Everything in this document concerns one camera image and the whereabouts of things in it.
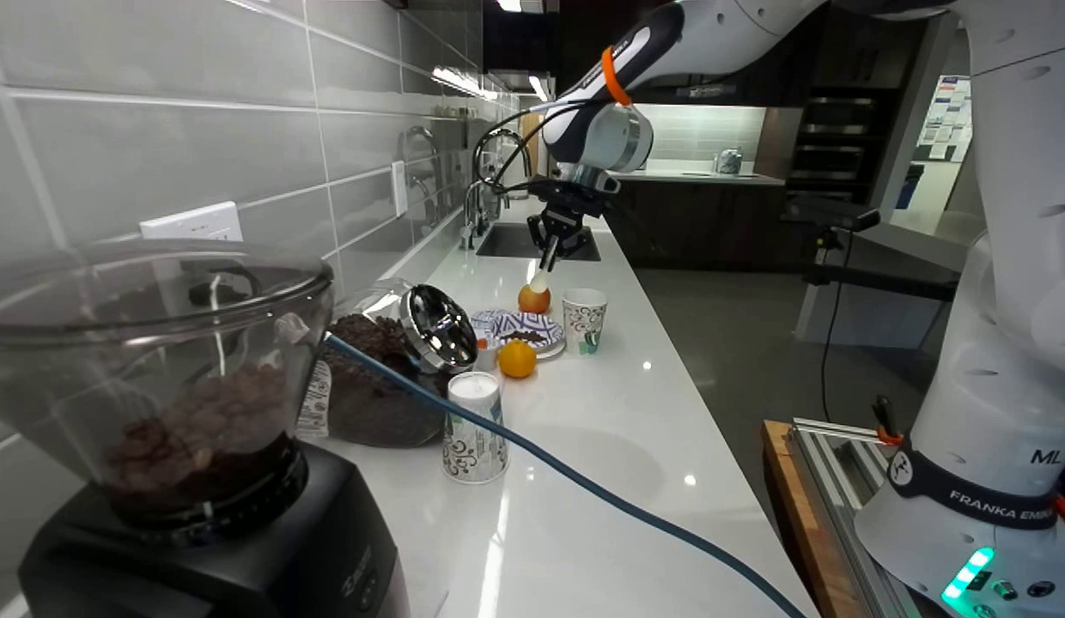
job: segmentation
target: black grinder base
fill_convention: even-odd
[[[307,488],[275,522],[204,548],[149,547],[99,488],[34,536],[19,587],[37,618],[399,618],[391,532],[355,463],[300,448]]]

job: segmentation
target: orange cable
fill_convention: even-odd
[[[612,51],[612,48],[601,51],[601,63],[599,63],[599,64],[601,64],[607,98],[612,98],[613,102],[632,102],[627,88],[613,80],[613,51]]]

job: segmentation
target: white robot body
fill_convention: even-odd
[[[660,77],[731,77],[784,40],[820,0],[680,4],[682,36],[640,83]]]
[[[990,238],[970,253],[910,448],[987,492],[1047,498],[1065,467],[1065,0],[975,0],[962,17]],[[1065,615],[1061,522],[995,527],[884,488],[854,532],[952,615]],[[975,548],[993,554],[978,592],[962,576]]]

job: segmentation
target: ceiling light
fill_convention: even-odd
[[[531,93],[537,93],[541,102],[549,102],[549,101],[552,101],[552,93],[549,93],[549,80],[541,80],[541,77],[530,77],[530,86],[531,86]]]
[[[497,101],[496,88],[484,88],[484,86],[482,86],[482,77],[471,77],[471,72],[459,72],[459,69],[435,64],[435,69],[434,69],[434,83],[450,86],[450,88],[459,88],[459,93],[468,93],[468,98]]]

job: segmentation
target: glass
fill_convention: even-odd
[[[292,460],[331,267],[242,243],[137,241],[0,271],[0,418],[113,507],[230,503]]]

